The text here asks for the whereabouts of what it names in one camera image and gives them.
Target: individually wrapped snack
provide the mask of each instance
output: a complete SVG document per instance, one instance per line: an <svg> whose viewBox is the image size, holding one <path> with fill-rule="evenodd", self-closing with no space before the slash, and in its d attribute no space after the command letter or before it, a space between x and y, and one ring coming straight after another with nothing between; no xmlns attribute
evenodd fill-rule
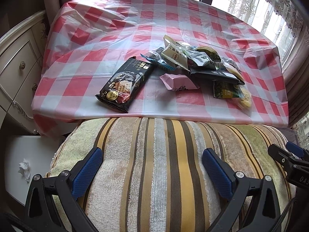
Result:
<svg viewBox="0 0 309 232"><path fill-rule="evenodd" d="M242 98L232 98L231 100L248 116L251 116L252 96L246 85L240 85Z"/></svg>
<svg viewBox="0 0 309 232"><path fill-rule="evenodd" d="M161 53L163 50L163 47L159 47L157 49L147 52L145 55L141 54L141 56L161 69L164 69L166 71L175 70L176 65L162 57Z"/></svg>
<svg viewBox="0 0 309 232"><path fill-rule="evenodd" d="M230 64L231 66L233 66L235 69L237 69L239 71L239 67L233 59L228 58L228 57L221 57L221 60L222 60L222 62L226 62L226 63Z"/></svg>
<svg viewBox="0 0 309 232"><path fill-rule="evenodd" d="M95 96L102 103L127 113L153 69L150 63L129 58Z"/></svg>
<svg viewBox="0 0 309 232"><path fill-rule="evenodd" d="M167 60L171 61L175 65L178 65L186 70L188 69L188 59L186 55L182 53L182 51L178 50L177 47L170 43L163 51L162 56Z"/></svg>
<svg viewBox="0 0 309 232"><path fill-rule="evenodd" d="M214 62L205 52L184 50L184 54L188 57L189 66L200 66L205 69L216 70Z"/></svg>
<svg viewBox="0 0 309 232"><path fill-rule="evenodd" d="M249 110L252 106L251 93L249 92L249 90L245 86L240 86L240 89L241 89L244 96L242 98L237 99L238 106L242 110L244 110L244 109Z"/></svg>
<svg viewBox="0 0 309 232"><path fill-rule="evenodd" d="M212 61L221 62L221 58L217 53L217 51L209 46L199 46L195 47L193 50L205 52L211 58Z"/></svg>
<svg viewBox="0 0 309 232"><path fill-rule="evenodd" d="M200 88L198 85L192 82L186 75L174 75L164 74L160 76L160 79L164 83L168 90L194 90Z"/></svg>
<svg viewBox="0 0 309 232"><path fill-rule="evenodd" d="M217 80L222 82L227 82L231 84L241 85L245 84L243 81L239 80L234 74L229 73L227 71L221 71L221 70L206 70L206 69L200 69L195 67L189 67L190 69L190 75L193 75L195 77L208 79L208 80Z"/></svg>
<svg viewBox="0 0 309 232"><path fill-rule="evenodd" d="M173 44L177 47L177 49L179 49L180 51L182 51L183 49L187 49L187 50L192 50L193 47L186 43L186 42L178 42L175 41L174 39L172 39L171 37L169 37L168 35L164 35L163 37L163 41L164 41L164 45L165 47L167 47L169 44Z"/></svg>
<svg viewBox="0 0 309 232"><path fill-rule="evenodd" d="M239 85L214 81L214 97L217 99L243 98Z"/></svg>
<svg viewBox="0 0 309 232"><path fill-rule="evenodd" d="M245 81L243 76L239 73L239 71L234 66L232 66L231 64L227 62L224 62L223 65L225 66L228 72L234 74L239 80Z"/></svg>

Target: green snack package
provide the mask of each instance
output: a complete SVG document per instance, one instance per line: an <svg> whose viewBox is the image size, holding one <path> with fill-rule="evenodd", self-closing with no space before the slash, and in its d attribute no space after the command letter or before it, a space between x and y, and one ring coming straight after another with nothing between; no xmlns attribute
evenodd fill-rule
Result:
<svg viewBox="0 0 309 232"><path fill-rule="evenodd" d="M217 99L243 98L239 85L214 81L214 97Z"/></svg>

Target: drawer knob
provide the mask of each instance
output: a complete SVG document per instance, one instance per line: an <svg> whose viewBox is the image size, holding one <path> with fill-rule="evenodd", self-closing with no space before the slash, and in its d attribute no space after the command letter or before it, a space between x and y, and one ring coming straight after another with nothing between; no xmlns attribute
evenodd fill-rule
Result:
<svg viewBox="0 0 309 232"><path fill-rule="evenodd" d="M23 70L26 67L26 63L24 61L20 62L20 69Z"/></svg>
<svg viewBox="0 0 309 232"><path fill-rule="evenodd" d="M36 83L34 83L34 84L32 85L32 90L33 90L33 91L36 91L37 88L38 88L38 85L37 85Z"/></svg>

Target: red and white checkered tablecloth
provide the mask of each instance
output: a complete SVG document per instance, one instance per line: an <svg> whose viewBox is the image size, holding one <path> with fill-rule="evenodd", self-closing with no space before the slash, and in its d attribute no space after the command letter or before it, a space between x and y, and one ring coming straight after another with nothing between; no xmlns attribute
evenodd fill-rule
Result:
<svg viewBox="0 0 309 232"><path fill-rule="evenodd" d="M163 36L208 45L240 63L252 94L248 117L212 87L170 91L156 69L119 113L95 98L132 56L164 46ZM193 0L74 0L55 19L44 54L42 79L32 102L39 132L58 135L78 119L147 116L191 121L288 124L288 103L277 47L239 19Z"/></svg>

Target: striped cushion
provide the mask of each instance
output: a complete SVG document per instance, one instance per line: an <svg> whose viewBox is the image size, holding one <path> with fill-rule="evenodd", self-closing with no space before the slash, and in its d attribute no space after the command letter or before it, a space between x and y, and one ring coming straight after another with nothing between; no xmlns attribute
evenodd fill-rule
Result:
<svg viewBox="0 0 309 232"><path fill-rule="evenodd" d="M280 210L295 187L267 154L285 137L264 125L223 125L149 118L103 118L83 122L61 145L48 176L56 176L83 159L93 146L104 161L78 202L99 231L202 232L220 213L225 200L214 189L202 163L211 147L234 171L249 177L269 174ZM247 198L233 231L248 209ZM70 224L55 198L67 229Z"/></svg>

